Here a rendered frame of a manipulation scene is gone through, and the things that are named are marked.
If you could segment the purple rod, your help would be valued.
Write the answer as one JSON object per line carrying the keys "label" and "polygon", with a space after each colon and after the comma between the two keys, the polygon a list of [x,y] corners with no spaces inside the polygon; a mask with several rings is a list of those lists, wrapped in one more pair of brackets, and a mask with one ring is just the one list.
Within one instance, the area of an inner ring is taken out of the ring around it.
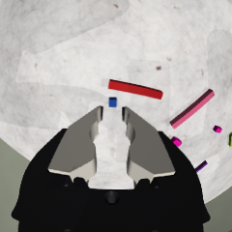
{"label": "purple rod", "polygon": [[204,166],[206,166],[208,163],[204,160],[201,164],[199,164],[196,168],[194,168],[196,170],[196,173],[201,170]]}

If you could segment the small blue block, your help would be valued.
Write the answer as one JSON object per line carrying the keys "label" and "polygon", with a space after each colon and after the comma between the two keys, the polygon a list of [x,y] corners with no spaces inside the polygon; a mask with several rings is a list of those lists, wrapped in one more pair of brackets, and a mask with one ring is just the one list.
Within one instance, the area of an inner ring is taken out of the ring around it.
{"label": "small blue block", "polygon": [[117,98],[109,97],[109,107],[117,107]]}

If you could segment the red rod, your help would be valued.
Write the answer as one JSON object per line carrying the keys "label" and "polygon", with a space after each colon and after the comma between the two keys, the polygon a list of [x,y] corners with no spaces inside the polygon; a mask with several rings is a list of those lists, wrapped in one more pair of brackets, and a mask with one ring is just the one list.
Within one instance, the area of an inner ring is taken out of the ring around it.
{"label": "red rod", "polygon": [[163,95],[163,92],[158,89],[113,79],[109,79],[108,89],[146,96],[159,100],[161,100]]}

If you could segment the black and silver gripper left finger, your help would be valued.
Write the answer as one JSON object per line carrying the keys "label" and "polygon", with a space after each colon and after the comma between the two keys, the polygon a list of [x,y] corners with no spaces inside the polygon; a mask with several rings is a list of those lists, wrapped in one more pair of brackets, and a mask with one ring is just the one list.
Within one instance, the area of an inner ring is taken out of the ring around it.
{"label": "black and silver gripper left finger", "polygon": [[53,188],[72,187],[75,177],[89,179],[97,173],[95,138],[99,135],[99,105],[66,129],[61,129],[32,158],[19,189],[12,218],[19,221],[26,205],[38,194]]}

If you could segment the magenta rod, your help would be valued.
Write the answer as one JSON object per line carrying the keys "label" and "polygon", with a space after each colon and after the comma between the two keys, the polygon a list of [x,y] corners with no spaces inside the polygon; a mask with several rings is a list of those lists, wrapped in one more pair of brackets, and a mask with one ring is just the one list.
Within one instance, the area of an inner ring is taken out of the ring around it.
{"label": "magenta rod", "polygon": [[170,140],[172,140],[173,143],[178,147],[182,144],[182,141],[179,138],[175,137],[175,136],[173,136]]}
{"label": "magenta rod", "polygon": [[213,130],[214,130],[215,132],[220,133],[220,132],[222,131],[222,128],[219,127],[219,126],[214,126]]}

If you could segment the pink rod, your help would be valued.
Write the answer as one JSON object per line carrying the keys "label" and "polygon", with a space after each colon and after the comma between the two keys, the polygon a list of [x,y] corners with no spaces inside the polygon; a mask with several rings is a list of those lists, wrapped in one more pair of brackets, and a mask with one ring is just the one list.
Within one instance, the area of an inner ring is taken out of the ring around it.
{"label": "pink rod", "polygon": [[193,104],[191,104],[187,109],[180,113],[177,117],[171,120],[169,123],[175,130],[178,126],[186,121],[191,115],[193,115],[197,110],[199,110],[205,103],[207,103],[213,96],[214,91],[209,89],[206,91],[199,99],[197,99]]}

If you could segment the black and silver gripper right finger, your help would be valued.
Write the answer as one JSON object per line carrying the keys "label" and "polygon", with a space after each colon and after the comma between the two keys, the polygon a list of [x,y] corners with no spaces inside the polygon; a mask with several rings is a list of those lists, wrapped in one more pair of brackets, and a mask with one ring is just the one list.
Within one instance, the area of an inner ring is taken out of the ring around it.
{"label": "black and silver gripper right finger", "polygon": [[[127,174],[134,187],[149,179],[151,188],[169,189],[183,195],[198,211],[202,222],[210,220],[198,175],[186,155],[165,135],[130,108],[122,107],[126,137],[130,140]],[[128,124],[127,124],[128,123]]]}

